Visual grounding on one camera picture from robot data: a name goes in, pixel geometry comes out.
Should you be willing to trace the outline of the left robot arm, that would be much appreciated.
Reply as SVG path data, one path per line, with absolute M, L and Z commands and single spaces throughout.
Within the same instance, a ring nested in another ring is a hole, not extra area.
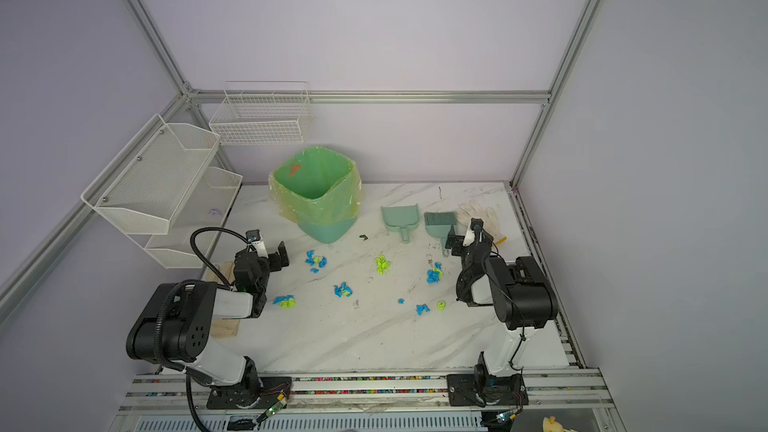
M 206 233 L 233 236 L 244 243 L 227 279 L 200 250 L 197 239 Z M 286 244 L 267 250 L 258 229 L 241 234 L 221 226 L 207 226 L 190 235 L 192 252 L 213 272 L 216 281 L 186 279 L 160 284 L 126 339 L 126 353 L 135 361 L 184 373 L 191 381 L 212 389 L 263 388 L 254 361 L 232 352 L 213 337 L 216 320 L 256 319 L 267 303 L 271 275 L 290 265 Z

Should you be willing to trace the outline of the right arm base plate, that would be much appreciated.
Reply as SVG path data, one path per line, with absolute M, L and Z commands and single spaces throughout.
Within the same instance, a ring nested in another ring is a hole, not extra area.
M 521 374 L 476 378 L 473 374 L 446 377 L 451 406 L 527 406 L 529 398 Z

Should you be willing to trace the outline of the green hand brush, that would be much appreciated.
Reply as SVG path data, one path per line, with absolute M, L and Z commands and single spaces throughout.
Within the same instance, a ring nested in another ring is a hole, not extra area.
M 448 257 L 450 255 L 450 247 L 447 246 L 447 239 L 449 233 L 457 225 L 456 213 L 453 211 L 425 212 L 424 225 L 427 234 L 438 240 L 443 256 Z

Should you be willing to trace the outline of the green plastic dustpan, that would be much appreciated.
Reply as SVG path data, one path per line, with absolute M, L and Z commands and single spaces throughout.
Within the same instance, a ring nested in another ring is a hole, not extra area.
M 421 218 L 417 204 L 382 207 L 381 214 L 389 232 L 398 233 L 403 243 L 411 241 L 411 234 L 418 228 Z

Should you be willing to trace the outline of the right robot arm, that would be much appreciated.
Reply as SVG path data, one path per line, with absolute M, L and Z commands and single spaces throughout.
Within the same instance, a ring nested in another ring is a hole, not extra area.
M 461 260 L 456 300 L 491 307 L 502 324 L 494 343 L 481 352 L 479 367 L 495 376 L 520 374 L 529 340 L 559 314 L 550 280 L 531 256 L 512 262 L 502 257 L 479 218 L 472 218 L 463 234 L 451 227 L 445 249 Z

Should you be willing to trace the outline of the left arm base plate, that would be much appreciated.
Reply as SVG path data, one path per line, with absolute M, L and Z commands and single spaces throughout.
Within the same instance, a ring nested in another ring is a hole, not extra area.
M 289 376 L 260 377 L 255 385 L 245 383 L 214 386 L 206 403 L 209 410 L 267 409 L 287 399 L 293 380 Z

